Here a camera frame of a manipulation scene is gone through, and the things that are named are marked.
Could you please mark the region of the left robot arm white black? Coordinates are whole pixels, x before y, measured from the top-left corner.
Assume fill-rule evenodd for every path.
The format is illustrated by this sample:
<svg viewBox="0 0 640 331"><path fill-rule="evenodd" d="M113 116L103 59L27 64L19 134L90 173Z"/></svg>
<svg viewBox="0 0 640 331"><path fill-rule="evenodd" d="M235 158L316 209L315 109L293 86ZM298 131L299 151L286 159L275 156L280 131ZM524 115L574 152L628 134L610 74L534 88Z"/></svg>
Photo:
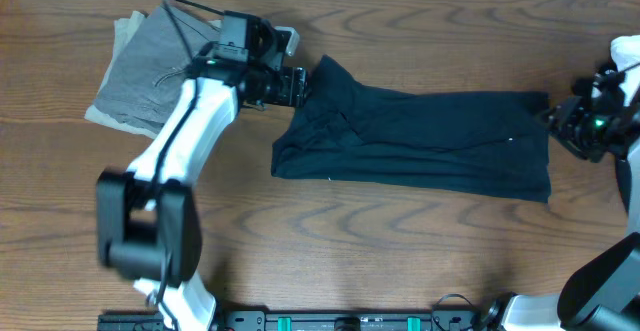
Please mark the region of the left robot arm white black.
<svg viewBox="0 0 640 331"><path fill-rule="evenodd" d="M197 271L203 237L193 188L244 103L300 107L309 94L301 67L196 56L176 108L123 172L96 184L100 263L133 281L165 330L212 330L216 299Z"/></svg>

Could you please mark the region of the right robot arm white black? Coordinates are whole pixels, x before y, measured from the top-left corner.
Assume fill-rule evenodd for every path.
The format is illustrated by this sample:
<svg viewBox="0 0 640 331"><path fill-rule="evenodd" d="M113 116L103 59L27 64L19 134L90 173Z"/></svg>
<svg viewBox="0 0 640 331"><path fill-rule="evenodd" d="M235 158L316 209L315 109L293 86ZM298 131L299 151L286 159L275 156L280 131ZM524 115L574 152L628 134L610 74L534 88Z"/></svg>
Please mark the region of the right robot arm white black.
<svg viewBox="0 0 640 331"><path fill-rule="evenodd" d="M512 294L494 303L487 330L639 331L639 103L573 96L542 113L549 133L575 156L615 158L627 213L624 236L575 271L558 294Z"/></svg>

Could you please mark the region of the black t-shirt white logo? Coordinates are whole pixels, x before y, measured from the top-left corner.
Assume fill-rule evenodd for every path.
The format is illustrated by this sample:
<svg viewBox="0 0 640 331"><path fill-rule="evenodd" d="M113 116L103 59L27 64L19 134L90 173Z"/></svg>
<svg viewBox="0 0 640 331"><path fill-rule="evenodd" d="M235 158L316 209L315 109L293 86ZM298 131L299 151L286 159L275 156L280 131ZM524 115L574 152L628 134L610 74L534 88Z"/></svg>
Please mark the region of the black t-shirt white logo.
<svg viewBox="0 0 640 331"><path fill-rule="evenodd" d="M543 92L410 94L358 82L324 56L274 142L271 174L547 202Z"/></svg>

